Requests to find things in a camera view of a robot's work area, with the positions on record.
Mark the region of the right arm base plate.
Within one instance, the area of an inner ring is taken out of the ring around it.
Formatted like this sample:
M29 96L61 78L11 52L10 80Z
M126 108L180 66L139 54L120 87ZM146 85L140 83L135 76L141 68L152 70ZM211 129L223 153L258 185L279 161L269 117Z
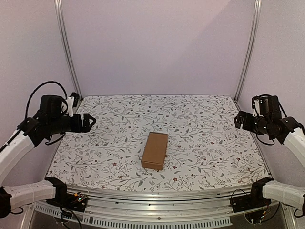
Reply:
M251 224L263 222L271 203L271 199L261 198L256 194L247 194L240 188L234 190L230 196L230 206L233 213L249 211L244 216Z

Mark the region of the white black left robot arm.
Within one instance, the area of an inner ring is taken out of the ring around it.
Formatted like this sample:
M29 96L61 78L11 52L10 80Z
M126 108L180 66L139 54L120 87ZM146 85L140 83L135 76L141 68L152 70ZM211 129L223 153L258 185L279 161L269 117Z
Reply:
M43 140L51 145L53 135L65 136L69 133L88 133L96 119L88 113L74 114L75 97L73 93L67 98L57 95L44 95L40 108L34 117L22 121L11 138L0 149L0 180L4 181L9 172L31 150ZM69 194L67 185L55 177L47 177L40 182L21 186L0 187L0 216L7 217L13 210L40 200L50 205L84 212L87 196L78 192Z

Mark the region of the left aluminium corner post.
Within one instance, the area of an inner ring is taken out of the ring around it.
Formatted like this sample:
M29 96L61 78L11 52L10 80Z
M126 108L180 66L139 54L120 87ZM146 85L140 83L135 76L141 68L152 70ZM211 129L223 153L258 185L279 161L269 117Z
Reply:
M74 66L73 58L72 58L72 54L71 54L71 49L70 49L70 45L69 45L69 41L68 41L68 34L67 34L65 20L64 20L62 0L55 0L54 5L55 5L58 26L59 26L61 42L62 42L63 51L64 51L64 55L66 58L71 82L73 84L73 88L74 88L75 92L78 93L80 96L80 101L82 101L83 96L82 96L80 84L79 84L79 81L77 78L77 74L76 74L76 70L75 70L75 66Z

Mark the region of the aluminium front rail frame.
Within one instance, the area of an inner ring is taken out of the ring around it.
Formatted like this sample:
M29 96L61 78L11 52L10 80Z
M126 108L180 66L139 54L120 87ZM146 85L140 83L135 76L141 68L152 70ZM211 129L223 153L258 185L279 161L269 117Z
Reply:
M250 186L191 192L128 192L69 186L88 195L87 207L74 217L62 217L45 201L25 209L23 229L299 229L292 207L269 206L234 212L230 199L250 192ZM266 210L264 220L259 213Z

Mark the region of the floral patterned table mat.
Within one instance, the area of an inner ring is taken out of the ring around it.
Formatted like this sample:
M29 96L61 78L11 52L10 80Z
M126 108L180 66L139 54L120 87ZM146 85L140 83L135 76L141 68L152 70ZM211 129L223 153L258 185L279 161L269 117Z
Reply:
M268 176L252 136L234 126L229 96L88 96L78 112L96 119L85 134L68 133L48 176L87 188L183 192L247 186ZM162 171L141 158L149 133L168 135Z

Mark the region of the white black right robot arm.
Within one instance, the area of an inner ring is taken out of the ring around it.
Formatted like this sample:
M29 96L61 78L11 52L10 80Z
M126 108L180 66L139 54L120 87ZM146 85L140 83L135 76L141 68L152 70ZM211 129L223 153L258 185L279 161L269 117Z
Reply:
M236 128L256 135L267 135L290 150L299 162L305 163L305 128L287 116L276 95L262 94L252 98L253 113L240 111L234 118ZM271 204L272 200L305 211L305 189L264 177L251 186L251 192L231 197L234 212L247 211Z

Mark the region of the brown cardboard box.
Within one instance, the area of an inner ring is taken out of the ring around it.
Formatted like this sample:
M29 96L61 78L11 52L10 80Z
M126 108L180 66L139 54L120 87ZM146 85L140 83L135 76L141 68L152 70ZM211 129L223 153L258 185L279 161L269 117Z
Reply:
M167 134L150 132L141 159L142 168L163 170L167 144Z

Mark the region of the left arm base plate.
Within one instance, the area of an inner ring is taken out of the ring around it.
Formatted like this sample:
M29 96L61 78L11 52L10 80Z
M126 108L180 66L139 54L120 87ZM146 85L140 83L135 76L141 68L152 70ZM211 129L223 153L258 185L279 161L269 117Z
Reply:
M88 195L81 192L74 194L67 193L66 190L56 190L55 197L46 200L47 204L69 209L77 212L85 212L88 202Z

